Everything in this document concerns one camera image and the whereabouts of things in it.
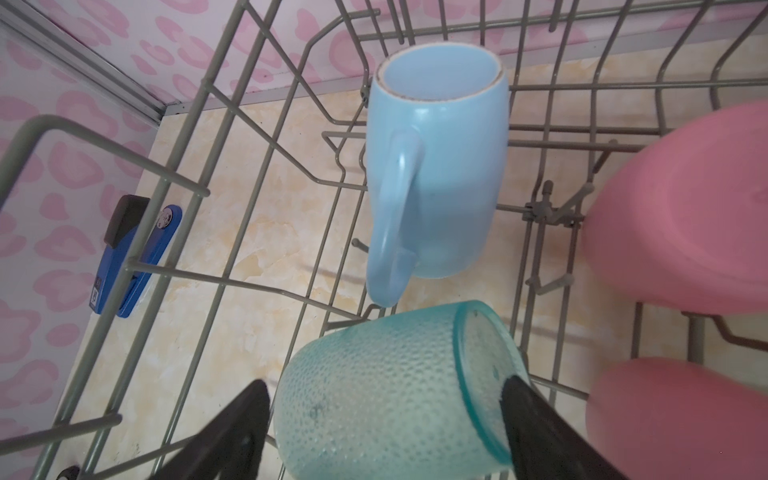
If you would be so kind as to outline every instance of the wire rack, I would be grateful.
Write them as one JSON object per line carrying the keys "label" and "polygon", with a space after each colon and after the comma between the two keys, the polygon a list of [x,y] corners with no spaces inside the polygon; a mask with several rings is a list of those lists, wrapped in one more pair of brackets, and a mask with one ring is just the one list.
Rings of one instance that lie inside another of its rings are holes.
{"label": "wire rack", "polygon": [[[320,335],[324,335],[326,332],[334,329],[344,328],[360,322],[364,322],[374,313],[374,310],[378,310],[379,316],[384,316],[386,314],[385,309],[381,309],[374,304],[369,304],[365,308],[365,311],[363,311],[364,301],[366,298],[365,290],[362,292],[362,296],[360,298],[356,312],[353,313],[345,311],[333,306],[333,298],[336,295],[336,290],[339,286],[343,265],[346,262],[349,249],[359,248],[361,250],[367,250],[367,247],[364,243],[353,237],[353,231],[355,229],[355,225],[361,209],[363,195],[366,192],[366,183],[365,181],[363,181],[361,184],[346,183],[345,171],[339,162],[339,155],[342,149],[345,147],[345,143],[348,139],[365,138],[364,133],[353,132],[353,127],[365,126],[365,121],[361,121],[359,117],[367,105],[370,86],[371,72],[368,61],[366,60],[365,52],[362,48],[363,42],[369,41],[379,43],[384,55],[388,55],[389,52],[385,43],[386,39],[397,39],[398,43],[401,45],[404,45],[406,42],[409,45],[414,45],[418,37],[425,35],[441,35],[442,39],[447,40],[449,34],[451,33],[461,31],[479,31],[479,42],[481,45],[484,45],[486,32],[488,30],[493,28],[519,27],[520,35],[518,42],[518,52],[520,53],[516,57],[515,75],[511,80],[509,97],[510,110],[514,106],[515,95],[518,92],[545,91],[547,92],[548,96],[545,105],[545,120],[543,124],[509,125],[510,131],[541,132],[541,140],[510,140],[508,142],[508,146],[510,148],[528,147],[540,149],[541,153],[538,160],[538,176],[536,177],[535,184],[532,188],[530,201],[521,206],[499,204],[497,209],[508,212],[508,214],[511,215],[519,215],[521,216],[522,221],[525,222],[525,235],[521,239],[522,255],[520,258],[520,269],[517,278],[517,284],[514,289],[514,302],[511,312],[510,325],[510,330],[513,335],[518,329],[520,330],[520,348],[524,353],[528,351],[529,341],[531,338],[531,326],[537,296],[544,293],[550,293],[555,290],[561,290],[562,304],[555,342],[553,370],[549,378],[531,376],[531,379],[534,382],[550,389],[549,401],[553,404],[557,392],[562,392],[579,399],[586,399],[588,397],[586,392],[571,388],[559,382],[565,338],[565,326],[568,314],[568,303],[571,295],[571,284],[574,281],[574,258],[576,255],[579,228],[581,226],[581,221],[584,219],[584,215],[581,212],[582,200],[590,192],[593,191],[593,179],[604,166],[608,157],[612,153],[637,152],[643,147],[642,144],[621,143],[616,140],[600,143],[597,141],[597,135],[616,134],[622,136],[662,136],[668,133],[670,128],[667,126],[667,119],[664,113],[664,103],[662,101],[662,92],[666,89],[708,88],[710,92],[711,107],[713,109],[718,109],[720,107],[718,89],[721,87],[753,87],[768,85],[768,78],[746,78],[739,80],[719,79],[720,70],[723,67],[723,64],[725,64],[728,58],[739,48],[740,45],[742,45],[742,43],[749,37],[749,35],[751,35],[760,25],[760,23],[765,19],[765,17],[768,15],[768,6],[763,8],[762,11],[760,11],[748,24],[748,26],[734,40],[732,40],[729,48],[723,53],[723,55],[714,65],[711,71],[711,76],[708,80],[665,80],[667,67],[675,58],[680,48],[689,40],[692,32],[700,23],[707,11],[715,5],[746,3],[742,1],[686,0],[674,2],[643,3],[642,5],[635,5],[633,0],[627,0],[621,7],[618,8],[580,10],[579,0],[573,0],[573,2],[570,4],[570,8],[567,11],[563,11],[563,0],[555,0],[553,12],[550,15],[533,16],[530,15],[531,0],[525,0],[522,16],[520,18],[487,21],[485,17],[485,0],[479,0],[479,22],[471,24],[450,25],[446,21],[444,2],[443,0],[439,0],[438,4],[440,8],[441,25],[435,27],[415,28],[414,25],[412,25],[409,8],[406,1],[399,0],[400,9],[398,12],[396,10],[395,0],[387,0],[387,7],[389,14],[392,17],[392,24],[394,29],[393,31],[382,31],[377,19],[381,15],[381,11],[377,8],[373,8],[371,6],[370,0],[366,0],[367,9],[358,12],[348,12],[342,0],[336,0],[336,6],[339,9],[339,15],[324,28],[320,29],[319,32],[306,44],[301,59],[297,65],[295,65],[290,60],[288,54],[283,50],[283,48],[280,46],[280,43],[276,41],[275,37],[270,32],[270,27],[272,26],[276,17],[280,3],[280,0],[272,0],[269,8],[266,10],[266,13],[262,16],[257,13],[256,9],[247,0],[239,0],[237,2],[237,5],[235,6],[223,30],[222,38],[217,46],[213,60],[207,69],[204,79],[202,80],[200,90],[198,91],[197,96],[189,108],[183,126],[180,129],[180,134],[177,137],[176,143],[165,165],[157,164],[156,162],[142,157],[141,155],[138,155],[128,150],[127,148],[116,144],[113,141],[102,137],[101,135],[90,131],[85,127],[82,127],[79,124],[51,115],[44,115],[28,121],[26,124],[24,124],[22,129],[11,142],[8,148],[8,152],[3,159],[2,169],[0,170],[0,200],[2,203],[4,203],[7,199],[11,188],[13,187],[15,181],[18,179],[18,175],[21,173],[38,140],[45,132],[50,130],[60,130],[75,137],[79,137],[106,151],[110,151],[113,154],[119,155],[124,159],[144,169],[147,169],[152,173],[157,174],[160,177],[160,181],[157,183],[154,194],[152,195],[149,205],[147,206],[146,213],[144,214],[144,217],[142,218],[141,223],[137,228],[134,241],[132,242],[131,247],[127,253],[123,269],[115,282],[113,291],[111,292],[106,305],[104,306],[103,313],[95,323],[91,338],[82,350],[81,360],[74,369],[71,381],[67,387],[58,412],[55,416],[53,427],[47,431],[23,435],[15,439],[9,439],[0,442],[0,453],[9,453],[27,449],[36,445],[45,445],[45,448],[43,449],[38,459],[38,464],[36,465],[33,475],[33,478],[36,480],[47,477],[48,471],[51,468],[61,440],[75,437],[77,435],[83,435],[85,433],[95,432],[91,447],[89,448],[88,453],[82,463],[81,471],[82,478],[89,478],[91,480],[95,480],[97,478],[108,478],[151,461],[154,461],[153,472],[156,472],[162,465],[163,458],[166,454],[182,448],[189,442],[191,437],[176,442],[172,442],[171,439],[173,438],[173,434],[177,427],[182,408],[184,407],[184,403],[187,399],[187,394],[190,391],[195,372],[203,354],[205,342],[217,315],[224,290],[228,286],[259,290],[262,292],[273,293],[275,295],[287,296],[290,299],[301,302],[303,304],[300,310],[300,314],[296,319],[296,326],[293,331],[293,337],[290,341],[288,351],[286,352],[283,368],[293,353],[299,328],[305,315],[306,307],[308,305],[320,308],[326,312]],[[625,20],[627,20],[627,18],[636,14],[676,11],[685,8],[696,9],[693,18],[691,19],[690,24],[682,31],[679,38],[674,42],[672,49],[658,70],[655,81],[622,83],[600,82],[604,64],[608,55],[611,53],[611,49],[613,48],[614,43],[619,36],[622,25],[624,24]],[[218,71],[222,67],[224,57],[228,48],[230,47],[237,27],[244,15],[249,15],[251,18],[253,18],[260,31],[253,43],[253,47],[251,48],[250,53],[248,54],[242,74],[240,75],[240,79],[237,82],[237,86],[235,87],[232,95],[228,97],[219,88],[214,86],[214,81],[216,80]],[[568,36],[571,33],[571,27],[575,22],[590,18],[609,18],[614,23],[611,35],[607,40],[604,50],[601,52],[597,67],[594,70],[593,80],[592,82],[583,84],[558,83],[558,72],[560,71],[563,62],[564,51],[568,42]],[[358,35],[356,24],[359,25],[359,22],[371,22],[375,33]],[[551,73],[551,81],[548,84],[520,83],[520,71],[525,52],[526,30],[532,25],[548,25],[550,31],[555,31],[556,29],[562,29],[563,31],[562,40],[557,49],[556,59],[554,60]],[[334,118],[323,106],[323,103],[313,91],[312,86],[310,86],[302,76],[302,72],[306,67],[307,59],[310,56],[310,52],[312,51],[313,46],[320,39],[328,35],[332,30],[341,27],[346,27],[348,30],[349,35],[353,40],[355,50],[359,55],[359,59],[363,66],[363,79],[360,88],[362,100],[356,110],[356,114],[350,119]],[[293,82],[290,85],[283,109],[280,112],[280,116],[277,119],[276,127],[274,128],[272,134],[262,129],[262,127],[259,126],[257,122],[253,121],[240,107],[251,73],[253,72],[253,69],[259,60],[264,45],[267,42],[272,44],[277,53],[293,73]],[[280,145],[280,133],[285,124],[286,116],[291,109],[291,104],[294,98],[298,95],[297,92],[300,93],[300,87],[302,87],[304,91],[306,91],[306,93],[311,97],[312,101],[317,106],[317,108],[319,108],[327,121],[340,127],[346,127],[345,131],[323,132],[323,139],[333,149],[336,157],[336,164],[342,171],[341,178],[338,181],[315,177],[302,164],[300,159],[295,158],[289,151]],[[652,90],[655,95],[654,100],[657,114],[657,127],[598,127],[597,95],[599,91],[606,89]],[[551,120],[555,93],[564,90],[581,90],[589,92],[590,123],[588,126],[578,127],[552,124]],[[200,119],[200,115],[205,107],[209,94],[212,94],[225,106],[226,112],[223,115],[223,119],[220,123],[217,135],[213,142],[213,146],[210,149],[210,153],[207,155],[202,174],[200,175],[200,178],[195,181],[178,174],[177,169],[179,168],[185,150],[190,143],[190,139],[193,136],[195,126]],[[180,259],[187,237],[190,234],[190,230],[193,222],[195,221],[198,209],[200,208],[200,205],[204,199],[210,195],[208,184],[214,174],[214,169],[216,168],[217,161],[223,150],[224,143],[228,134],[230,133],[230,128],[233,125],[233,121],[236,118],[239,118],[245,122],[245,124],[252,128],[253,131],[260,135],[269,144],[269,148],[261,163],[256,183],[253,185],[253,190],[247,203],[245,214],[243,215],[243,219],[240,223],[240,228],[237,231],[234,244],[231,247],[226,267],[224,268],[221,276],[203,275],[201,273],[180,270],[177,268],[177,262]],[[573,132],[588,134],[589,139],[588,141],[553,141],[550,139],[551,133],[553,132]],[[334,143],[333,139],[338,139],[338,144]],[[544,181],[545,164],[547,161],[548,151],[555,149],[584,151],[588,154],[588,163],[587,168],[584,171],[583,186],[576,192],[576,194],[574,194],[569,200],[564,202],[559,207],[555,207],[551,202],[553,183],[549,180]],[[304,294],[294,293],[257,283],[233,280],[230,278],[230,274],[232,273],[233,267],[235,265],[235,260],[240,251],[240,246],[243,242],[243,238],[246,235],[247,227],[250,223],[254,207],[257,204],[267,169],[270,166],[270,162],[275,151],[282,154],[291,164],[293,164],[293,166],[299,169],[313,182],[336,189],[336,196],[334,197],[323,238],[320,242],[309,285]],[[365,164],[363,162],[364,153],[365,147],[363,146],[362,150],[359,152],[359,166],[363,171],[365,171]],[[146,243],[147,238],[151,233],[154,221],[161,210],[164,198],[171,184],[177,184],[183,188],[186,188],[194,195],[192,196],[184,218],[178,227],[175,241],[173,242],[170,251],[168,252],[165,264],[163,266],[148,265],[146,263],[140,262],[138,257],[143,250],[143,246]],[[341,262],[333,283],[333,290],[331,292],[330,301],[328,303],[323,303],[311,299],[310,294],[312,292],[316,275],[318,273],[320,258],[323,255],[323,250],[326,246],[326,239],[328,238],[329,231],[331,229],[331,223],[339,203],[339,196],[344,189],[359,191],[359,201],[357,202],[356,209],[354,210],[352,223],[349,226],[349,234],[347,235],[346,243],[343,246]],[[545,231],[548,229],[548,227],[570,229],[570,243],[568,249],[568,261],[565,266],[565,275],[550,283],[542,285],[539,278],[539,272],[544,249]],[[527,270],[528,262],[530,262],[530,270]],[[80,401],[84,392],[88,377],[94,368],[98,354],[104,345],[104,341],[110,330],[115,314],[117,313],[121,304],[121,299],[128,288],[134,272],[149,272],[157,274],[158,281],[154,291],[151,292],[151,295],[148,295],[146,313],[141,319],[140,325],[136,332],[136,336],[124,362],[121,373],[117,378],[111,398],[104,411],[104,415],[102,417],[84,422],[71,423],[74,411],[77,408],[78,402]],[[104,444],[107,440],[110,429],[118,425],[121,421],[121,415],[119,414],[121,403],[125,397],[129,382],[131,381],[131,377],[133,376],[142,350],[147,342],[147,338],[150,335],[153,321],[157,316],[158,310],[160,309],[160,306],[163,302],[163,298],[169,283],[171,279],[175,277],[196,280],[200,282],[214,283],[217,284],[218,287],[214,296],[214,300],[210,305],[203,331],[200,334],[199,343],[197,344],[197,348],[193,354],[191,363],[187,370],[187,375],[184,379],[184,383],[177,398],[176,406],[169,420],[167,431],[162,440],[161,446],[152,452],[145,453],[127,462],[112,466],[100,472],[96,472],[95,467],[104,448]],[[524,311],[521,312],[524,291],[525,295],[527,296],[527,301],[525,302]],[[389,311],[389,314],[395,313],[396,309],[397,305],[395,305]],[[343,317],[344,320],[331,321],[330,315],[332,313]],[[747,348],[768,351],[768,344],[765,342],[733,335],[728,329],[728,325],[722,317],[708,316],[699,313],[684,313],[684,315],[688,316],[689,318],[687,351],[688,359],[690,361],[699,363],[703,362],[703,328],[707,318],[711,318],[714,321],[717,331],[725,341]],[[641,303],[637,303],[634,309],[634,321],[632,329],[632,358],[637,357],[639,354],[642,322],[643,305]],[[267,442],[270,443],[272,447],[274,447],[274,440],[272,438],[268,437]],[[284,469],[280,471],[280,478],[283,477],[283,474]],[[507,474],[502,473],[501,478],[507,478]]]}

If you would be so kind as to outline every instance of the teal textured cup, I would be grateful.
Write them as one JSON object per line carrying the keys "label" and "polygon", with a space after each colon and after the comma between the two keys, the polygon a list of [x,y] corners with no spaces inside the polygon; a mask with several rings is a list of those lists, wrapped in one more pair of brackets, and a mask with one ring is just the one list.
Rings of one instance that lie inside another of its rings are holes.
{"label": "teal textured cup", "polygon": [[530,383],[483,302],[398,313],[315,340],[274,400],[277,448],[296,480],[466,480],[511,467],[504,381]]}

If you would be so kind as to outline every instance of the cup rim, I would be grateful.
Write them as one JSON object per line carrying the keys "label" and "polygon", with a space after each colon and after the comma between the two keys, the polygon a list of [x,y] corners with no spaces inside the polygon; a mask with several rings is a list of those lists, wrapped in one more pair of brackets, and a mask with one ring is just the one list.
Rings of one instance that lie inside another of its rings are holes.
{"label": "cup rim", "polygon": [[[415,50],[419,50],[421,48],[434,48],[434,47],[447,47],[447,46],[470,48],[472,50],[481,51],[482,53],[488,55],[494,61],[494,63],[496,63],[496,69],[497,69],[496,76],[493,78],[493,80],[490,81],[490,83],[488,83],[486,86],[484,86],[478,91],[472,92],[471,94],[462,95],[461,97],[447,98],[447,99],[440,99],[440,100],[413,98],[407,95],[397,93],[396,91],[392,90],[384,81],[384,71],[398,57],[411,53]],[[395,97],[404,101],[414,102],[414,103],[434,104],[434,103],[445,103],[450,101],[459,101],[459,100],[465,100],[466,98],[476,97],[495,87],[500,81],[502,81],[504,75],[505,75],[505,70],[504,70],[504,65],[502,64],[502,60],[498,57],[498,55],[488,50],[487,48],[483,48],[471,43],[462,43],[460,41],[434,41],[434,42],[425,43],[422,45],[413,45],[411,47],[404,48],[401,51],[398,51],[390,55],[376,69],[376,73],[374,74],[373,79],[374,79],[374,82],[381,87],[382,91],[384,91],[385,93],[387,93],[392,97]]]}
{"label": "cup rim", "polygon": [[493,432],[491,426],[485,421],[485,418],[479,414],[478,409],[475,407],[472,401],[472,395],[469,392],[467,379],[465,376],[466,371],[466,355],[464,354],[463,346],[464,340],[464,326],[467,321],[468,314],[471,310],[478,310],[485,318],[487,318],[491,324],[495,327],[496,333],[502,339],[507,346],[507,351],[511,357],[512,363],[522,366],[515,373],[523,379],[523,381],[531,385],[531,379],[528,376],[528,371],[525,369],[525,363],[520,355],[520,350],[515,341],[512,339],[509,331],[507,331],[504,323],[498,317],[496,312],[487,304],[479,300],[469,300],[464,302],[457,310],[453,324],[453,353],[456,363],[456,375],[458,377],[458,386],[462,393],[462,399],[469,415],[472,425],[477,431],[478,437],[481,439],[483,445],[498,462],[503,465],[510,465],[512,462],[511,449],[505,444],[503,439],[499,439]]}

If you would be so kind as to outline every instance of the mug rim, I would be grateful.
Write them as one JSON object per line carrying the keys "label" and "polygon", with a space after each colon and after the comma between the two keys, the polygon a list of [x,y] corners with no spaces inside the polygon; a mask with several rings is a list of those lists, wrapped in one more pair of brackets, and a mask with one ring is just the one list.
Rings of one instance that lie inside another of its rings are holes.
{"label": "mug rim", "polygon": [[[424,98],[414,98],[414,97],[409,97],[407,95],[400,94],[400,93],[392,90],[387,85],[387,83],[384,81],[384,75],[383,75],[384,71],[389,66],[389,64],[391,64],[398,57],[401,57],[401,56],[403,56],[403,55],[405,55],[407,53],[410,53],[410,52],[412,52],[414,50],[419,50],[420,48],[433,48],[433,47],[438,47],[438,46],[439,47],[442,47],[442,46],[454,46],[454,47],[470,48],[470,49],[478,50],[478,51],[481,51],[481,52],[487,54],[493,60],[493,62],[496,63],[496,68],[498,70],[496,72],[496,76],[486,86],[484,86],[483,88],[481,88],[478,91],[472,92],[471,94],[462,95],[461,97],[447,98],[447,99],[438,99],[438,100],[429,100],[429,99],[424,99]],[[398,98],[400,100],[415,102],[415,103],[434,104],[434,103],[445,103],[445,102],[449,102],[449,101],[465,100],[466,98],[472,98],[472,97],[478,96],[480,94],[483,94],[486,91],[491,90],[493,87],[495,87],[503,79],[504,74],[505,74],[505,69],[504,69],[504,65],[502,64],[502,60],[498,57],[498,55],[496,55],[492,51],[488,50],[487,48],[483,48],[483,47],[480,47],[478,45],[474,45],[474,44],[471,44],[471,43],[462,43],[460,41],[434,41],[434,42],[425,43],[425,44],[422,44],[422,45],[412,45],[412,46],[410,46],[408,48],[404,48],[401,51],[398,51],[398,52],[390,55],[376,69],[376,73],[374,74],[373,79],[374,79],[375,83],[377,83],[377,85],[382,89],[382,91],[384,91],[385,93],[387,93],[388,95],[390,95],[392,97]]]}

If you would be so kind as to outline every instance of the stapler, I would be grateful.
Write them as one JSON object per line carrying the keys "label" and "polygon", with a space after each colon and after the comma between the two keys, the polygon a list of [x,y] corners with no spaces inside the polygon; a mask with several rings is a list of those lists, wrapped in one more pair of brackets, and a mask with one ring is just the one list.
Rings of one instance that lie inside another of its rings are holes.
{"label": "stapler", "polygon": [[[136,229],[148,204],[149,199],[146,197],[124,195],[112,213],[107,232],[104,234],[104,242],[107,246],[104,248],[104,255],[101,256],[96,280],[91,291],[90,306],[96,313],[101,313],[104,309],[114,281],[118,277],[123,260],[125,260],[128,247],[136,235]],[[142,263],[157,265],[180,222],[181,208],[178,205],[167,205],[160,212],[139,260]],[[131,278],[131,285],[128,287],[118,310],[119,317],[125,318],[131,314],[141,297],[141,293],[147,286],[150,276],[150,273],[145,272],[134,273],[133,278]]]}

